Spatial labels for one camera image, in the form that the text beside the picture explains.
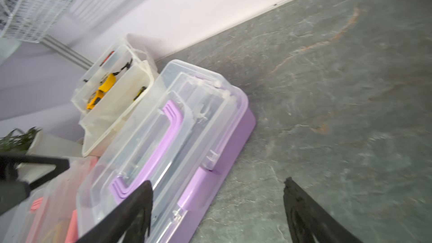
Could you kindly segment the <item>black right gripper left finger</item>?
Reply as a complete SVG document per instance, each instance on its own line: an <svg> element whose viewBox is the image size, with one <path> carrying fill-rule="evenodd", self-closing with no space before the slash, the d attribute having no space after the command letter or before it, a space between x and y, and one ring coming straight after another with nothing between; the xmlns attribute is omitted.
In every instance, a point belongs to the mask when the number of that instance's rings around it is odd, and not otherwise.
<svg viewBox="0 0 432 243"><path fill-rule="evenodd" d="M79 243L144 243L150 236L153 187L145 181L97 226L80 237Z"/></svg>

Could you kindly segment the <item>white toolbox with clear tray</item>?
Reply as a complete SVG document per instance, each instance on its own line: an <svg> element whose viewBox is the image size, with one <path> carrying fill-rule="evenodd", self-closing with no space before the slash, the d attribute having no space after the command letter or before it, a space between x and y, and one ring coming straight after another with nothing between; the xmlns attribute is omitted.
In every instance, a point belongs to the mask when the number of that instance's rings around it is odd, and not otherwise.
<svg viewBox="0 0 432 243"><path fill-rule="evenodd" d="M111 58L99 66L111 51L115 51ZM89 98L110 73L117 79L114 86L92 110L87 110ZM105 152L158 75L142 35L129 33L102 53L81 77L72 96L72 103L81 113L79 125L84 129L84 157L101 156Z"/></svg>

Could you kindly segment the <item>purple toolbox with clear lid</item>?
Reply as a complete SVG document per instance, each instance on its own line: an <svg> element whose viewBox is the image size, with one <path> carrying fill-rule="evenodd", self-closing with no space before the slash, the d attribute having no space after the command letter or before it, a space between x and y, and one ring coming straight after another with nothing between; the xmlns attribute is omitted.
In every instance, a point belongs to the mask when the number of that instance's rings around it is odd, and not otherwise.
<svg viewBox="0 0 432 243"><path fill-rule="evenodd" d="M170 61L80 186L78 236L149 181L145 242L190 242L255 125L244 91L218 73Z"/></svg>

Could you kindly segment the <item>pink toolbox with clear lid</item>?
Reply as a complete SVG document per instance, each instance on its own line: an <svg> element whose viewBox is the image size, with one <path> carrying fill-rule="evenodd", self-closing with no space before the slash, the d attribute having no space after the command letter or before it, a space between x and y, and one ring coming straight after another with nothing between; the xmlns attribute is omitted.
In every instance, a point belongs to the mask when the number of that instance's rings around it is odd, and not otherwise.
<svg viewBox="0 0 432 243"><path fill-rule="evenodd" d="M7 218L4 243L74 243L78 239L77 192L97 157L72 158L70 168L32 192Z"/></svg>

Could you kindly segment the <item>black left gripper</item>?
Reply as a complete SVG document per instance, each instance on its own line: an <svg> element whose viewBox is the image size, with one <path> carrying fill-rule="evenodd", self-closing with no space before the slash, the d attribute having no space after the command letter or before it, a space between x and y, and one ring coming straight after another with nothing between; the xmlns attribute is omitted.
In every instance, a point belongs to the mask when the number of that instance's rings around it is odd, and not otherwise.
<svg viewBox="0 0 432 243"><path fill-rule="evenodd" d="M32 182L19 180L17 164L53 165L49 173ZM69 159L39 155L1 154L1 214L7 213L30 197L33 190L56 178L70 168Z"/></svg>

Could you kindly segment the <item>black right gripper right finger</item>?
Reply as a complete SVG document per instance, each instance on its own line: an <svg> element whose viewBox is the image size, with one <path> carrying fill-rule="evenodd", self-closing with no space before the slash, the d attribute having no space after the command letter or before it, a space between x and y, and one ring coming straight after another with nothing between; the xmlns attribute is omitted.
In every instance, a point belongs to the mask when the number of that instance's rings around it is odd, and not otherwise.
<svg viewBox="0 0 432 243"><path fill-rule="evenodd" d="M291 177L285 181L283 203L294 243L359 243Z"/></svg>

